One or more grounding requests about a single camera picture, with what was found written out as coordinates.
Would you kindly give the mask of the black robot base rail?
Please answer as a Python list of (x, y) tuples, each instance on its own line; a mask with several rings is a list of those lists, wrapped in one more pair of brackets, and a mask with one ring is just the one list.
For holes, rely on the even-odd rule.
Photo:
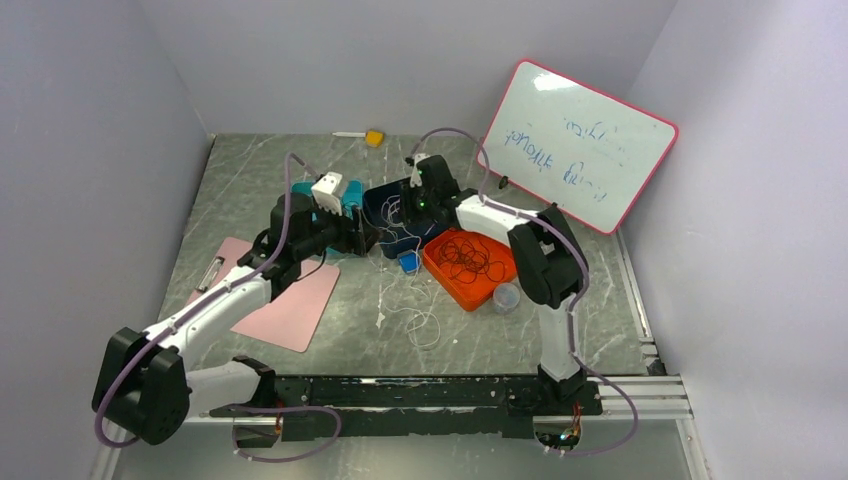
[(532, 439), (542, 417), (598, 416), (597, 383), (562, 389), (543, 375), (363, 377), (278, 375), (247, 410), (219, 407), (215, 419), (263, 427), (282, 441), (341, 437), (495, 434)]

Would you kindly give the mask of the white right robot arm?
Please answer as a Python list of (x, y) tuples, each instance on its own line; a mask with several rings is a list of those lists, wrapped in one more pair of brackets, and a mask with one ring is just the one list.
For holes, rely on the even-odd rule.
[(588, 288), (588, 265), (562, 212), (555, 206), (520, 209), (462, 189), (440, 155), (416, 154), (405, 163), (411, 174), (401, 186), (403, 223), (433, 221), (510, 249), (519, 285), (539, 314), (540, 402), (550, 413), (565, 413), (587, 381), (578, 353), (576, 311)]

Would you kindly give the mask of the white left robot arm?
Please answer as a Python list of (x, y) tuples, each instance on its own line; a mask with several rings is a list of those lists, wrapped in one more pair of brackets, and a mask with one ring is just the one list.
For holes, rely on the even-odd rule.
[(158, 445), (184, 420), (218, 408), (261, 416), (277, 404), (274, 370), (237, 356), (195, 370), (199, 355), (300, 280), (302, 263), (329, 250), (366, 255), (378, 240), (360, 209), (327, 211), (305, 194), (280, 196), (261, 231), (229, 273), (178, 313), (108, 341), (92, 398), (95, 434), (112, 448)]

